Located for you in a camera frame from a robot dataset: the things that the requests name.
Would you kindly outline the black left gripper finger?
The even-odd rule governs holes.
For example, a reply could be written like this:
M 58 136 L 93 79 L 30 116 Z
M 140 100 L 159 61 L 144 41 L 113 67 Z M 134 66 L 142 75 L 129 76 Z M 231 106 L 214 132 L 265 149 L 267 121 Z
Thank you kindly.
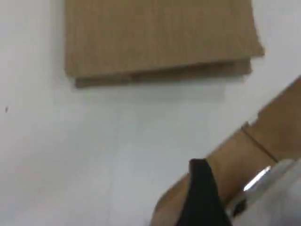
M 182 208 L 183 226 L 230 226 L 206 159 L 191 159 L 189 188 Z

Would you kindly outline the left gripper finger with grey pad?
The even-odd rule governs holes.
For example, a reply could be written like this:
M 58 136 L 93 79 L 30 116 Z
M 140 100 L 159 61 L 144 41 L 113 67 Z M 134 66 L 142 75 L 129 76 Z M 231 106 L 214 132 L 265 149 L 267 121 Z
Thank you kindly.
M 226 213 L 234 226 L 299 226 L 301 161 L 267 166 L 231 200 Z

